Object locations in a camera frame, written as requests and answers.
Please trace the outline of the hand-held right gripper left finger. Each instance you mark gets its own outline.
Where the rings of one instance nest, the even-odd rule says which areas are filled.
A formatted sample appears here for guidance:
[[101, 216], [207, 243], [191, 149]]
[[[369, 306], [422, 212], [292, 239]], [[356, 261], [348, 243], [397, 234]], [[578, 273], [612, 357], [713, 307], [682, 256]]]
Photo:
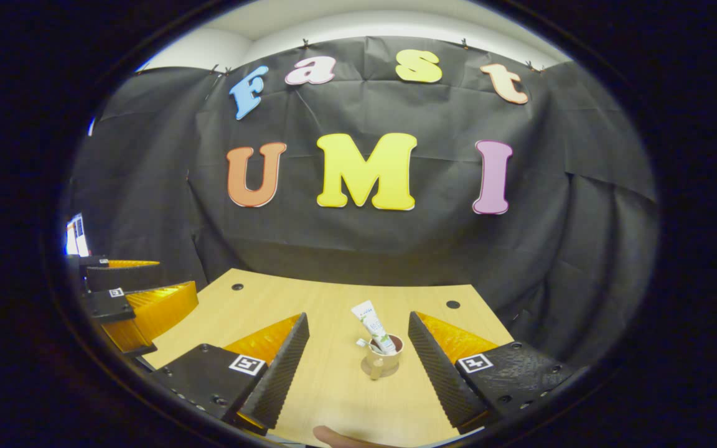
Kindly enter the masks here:
[[302, 312], [224, 348], [199, 344], [150, 377], [192, 408], [264, 436], [277, 425], [308, 340]]

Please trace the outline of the beige cup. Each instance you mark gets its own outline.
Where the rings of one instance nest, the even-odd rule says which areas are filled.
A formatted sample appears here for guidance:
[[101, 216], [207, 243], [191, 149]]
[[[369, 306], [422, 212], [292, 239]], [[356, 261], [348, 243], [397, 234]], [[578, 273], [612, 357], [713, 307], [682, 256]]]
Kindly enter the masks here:
[[367, 343], [367, 351], [361, 362], [362, 371], [371, 380], [378, 380], [394, 374], [399, 369], [400, 358], [405, 347], [403, 340], [398, 335], [390, 335], [395, 344], [396, 352], [393, 355], [381, 354], [378, 344], [374, 340]]

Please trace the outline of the white toothpaste tube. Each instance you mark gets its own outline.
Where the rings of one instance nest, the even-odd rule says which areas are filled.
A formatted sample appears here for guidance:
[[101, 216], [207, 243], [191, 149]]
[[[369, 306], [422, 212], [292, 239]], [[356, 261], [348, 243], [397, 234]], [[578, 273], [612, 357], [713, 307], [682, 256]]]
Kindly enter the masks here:
[[375, 310], [375, 306], [370, 300], [353, 306], [351, 312], [359, 319], [364, 328], [367, 329], [371, 340], [378, 346], [381, 354], [396, 355], [398, 353], [395, 341], [384, 328]]

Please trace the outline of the black backdrop cloth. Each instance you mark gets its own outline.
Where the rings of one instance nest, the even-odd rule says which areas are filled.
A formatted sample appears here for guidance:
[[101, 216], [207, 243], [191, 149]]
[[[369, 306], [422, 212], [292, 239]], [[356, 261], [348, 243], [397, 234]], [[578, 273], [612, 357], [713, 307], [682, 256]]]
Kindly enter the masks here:
[[[324, 208], [317, 139], [416, 138], [409, 212]], [[659, 194], [640, 136], [575, 62], [359, 37], [217, 76], [124, 82], [77, 152], [66, 213], [96, 253], [207, 286], [239, 268], [373, 286], [472, 284], [516, 340], [603, 357], [648, 286]]]

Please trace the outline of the wooden desktop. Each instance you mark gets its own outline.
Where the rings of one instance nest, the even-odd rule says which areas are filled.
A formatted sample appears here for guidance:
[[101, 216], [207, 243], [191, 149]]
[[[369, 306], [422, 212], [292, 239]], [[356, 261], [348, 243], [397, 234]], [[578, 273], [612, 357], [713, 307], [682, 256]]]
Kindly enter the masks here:
[[[232, 284], [244, 289], [233, 291]], [[312, 430], [329, 426], [345, 436], [388, 446], [428, 446], [458, 431], [444, 413], [408, 337], [410, 312], [422, 312], [495, 344], [513, 338], [469, 284], [378, 287], [271, 277], [231, 269], [197, 295], [199, 305], [154, 343], [147, 355], [161, 368], [201, 343], [219, 348], [276, 322], [306, 313], [310, 337], [271, 439], [321, 446]], [[371, 380], [361, 369], [367, 331], [351, 312], [370, 300], [385, 329], [406, 344], [395, 374]], [[447, 301], [461, 303], [450, 309]]]

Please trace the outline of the computer monitor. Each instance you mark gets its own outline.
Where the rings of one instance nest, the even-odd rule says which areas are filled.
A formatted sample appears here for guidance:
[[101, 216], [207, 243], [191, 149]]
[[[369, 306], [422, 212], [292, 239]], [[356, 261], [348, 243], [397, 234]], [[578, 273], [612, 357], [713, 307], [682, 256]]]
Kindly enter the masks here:
[[89, 257], [91, 255], [85, 235], [85, 227], [83, 227], [82, 213], [74, 215], [66, 224], [65, 252], [67, 255], [78, 255], [80, 257]]

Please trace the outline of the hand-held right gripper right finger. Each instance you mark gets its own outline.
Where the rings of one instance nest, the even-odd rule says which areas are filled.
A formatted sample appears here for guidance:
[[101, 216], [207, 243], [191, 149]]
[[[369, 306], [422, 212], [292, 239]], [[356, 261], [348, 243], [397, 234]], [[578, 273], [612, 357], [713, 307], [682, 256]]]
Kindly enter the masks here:
[[422, 312], [410, 312], [408, 337], [461, 434], [534, 406], [576, 372], [527, 343], [495, 344]]

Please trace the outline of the round brown coaster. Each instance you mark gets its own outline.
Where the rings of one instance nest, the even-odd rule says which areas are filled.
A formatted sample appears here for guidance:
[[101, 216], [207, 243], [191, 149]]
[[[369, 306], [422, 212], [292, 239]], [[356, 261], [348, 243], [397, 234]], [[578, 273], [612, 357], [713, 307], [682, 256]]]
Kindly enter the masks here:
[[391, 357], [370, 357], [367, 355], [361, 364], [362, 371], [375, 381], [395, 374], [399, 369], [399, 362]]

